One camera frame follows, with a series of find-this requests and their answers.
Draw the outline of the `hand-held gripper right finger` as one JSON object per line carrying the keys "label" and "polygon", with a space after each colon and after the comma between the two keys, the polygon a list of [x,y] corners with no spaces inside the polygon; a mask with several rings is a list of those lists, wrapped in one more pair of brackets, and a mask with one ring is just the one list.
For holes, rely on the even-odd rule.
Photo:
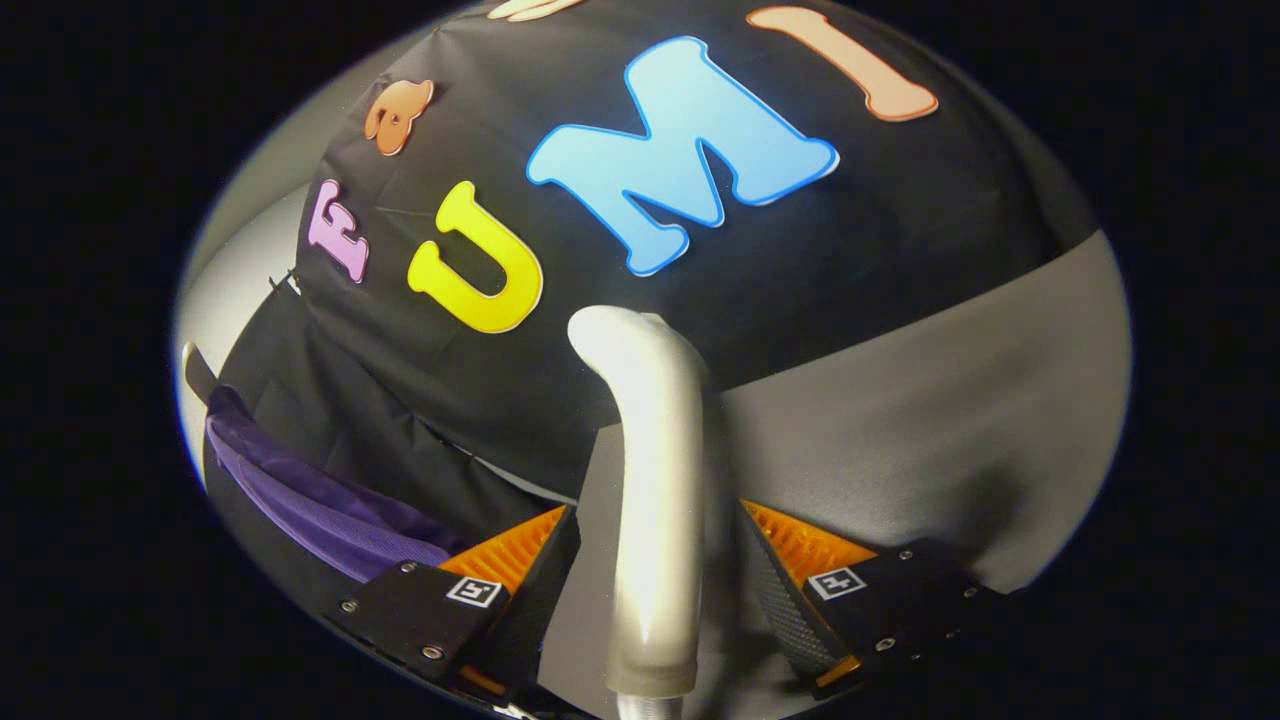
{"label": "hand-held gripper right finger", "polygon": [[818,700],[905,673],[1010,610],[941,539],[872,548],[749,500],[740,515],[751,588]]}

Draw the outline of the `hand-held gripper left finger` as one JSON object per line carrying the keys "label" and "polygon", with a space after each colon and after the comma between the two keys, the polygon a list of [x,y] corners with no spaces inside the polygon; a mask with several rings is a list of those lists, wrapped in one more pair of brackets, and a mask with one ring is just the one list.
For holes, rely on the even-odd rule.
{"label": "hand-held gripper left finger", "polygon": [[452,559],[402,559],[330,609],[347,641],[471,706],[559,706],[538,679],[580,546],[561,505]]}

